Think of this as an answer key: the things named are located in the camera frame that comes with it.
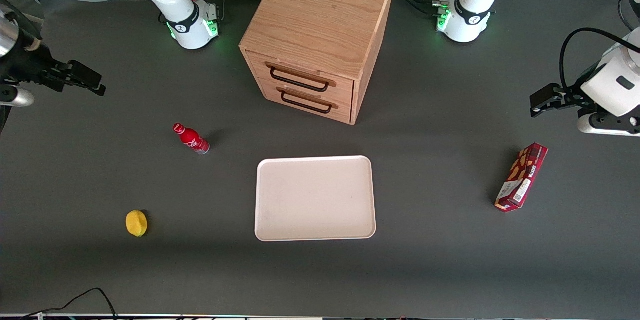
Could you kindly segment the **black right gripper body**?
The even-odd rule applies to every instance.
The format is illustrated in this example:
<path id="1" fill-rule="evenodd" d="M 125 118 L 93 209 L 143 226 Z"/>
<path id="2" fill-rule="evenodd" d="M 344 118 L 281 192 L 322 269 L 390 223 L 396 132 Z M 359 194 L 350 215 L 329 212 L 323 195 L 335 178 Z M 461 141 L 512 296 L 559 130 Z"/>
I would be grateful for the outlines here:
<path id="1" fill-rule="evenodd" d="M 61 80 L 60 67 L 63 63 L 55 60 L 45 45 L 34 51 L 27 51 L 22 45 L 16 45 L 1 58 L 0 65 L 2 82 L 33 82 L 55 92 L 62 92 L 66 85 Z"/>

